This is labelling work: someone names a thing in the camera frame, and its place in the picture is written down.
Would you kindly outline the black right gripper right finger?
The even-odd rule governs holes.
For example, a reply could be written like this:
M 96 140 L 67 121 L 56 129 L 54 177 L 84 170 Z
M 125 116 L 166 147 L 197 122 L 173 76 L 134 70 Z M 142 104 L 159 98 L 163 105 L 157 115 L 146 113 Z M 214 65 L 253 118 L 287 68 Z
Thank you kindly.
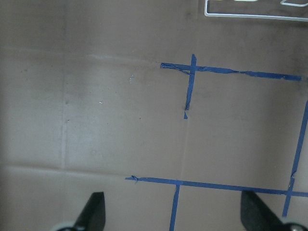
M 288 230 L 288 226 L 253 191 L 241 193 L 241 223 L 246 231 Z

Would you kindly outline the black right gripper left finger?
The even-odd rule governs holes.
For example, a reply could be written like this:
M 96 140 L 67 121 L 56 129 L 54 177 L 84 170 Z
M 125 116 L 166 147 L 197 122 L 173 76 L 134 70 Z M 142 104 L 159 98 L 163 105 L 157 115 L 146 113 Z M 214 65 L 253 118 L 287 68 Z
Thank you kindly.
M 104 192 L 93 192 L 72 229 L 74 231 L 103 231 L 105 221 Z

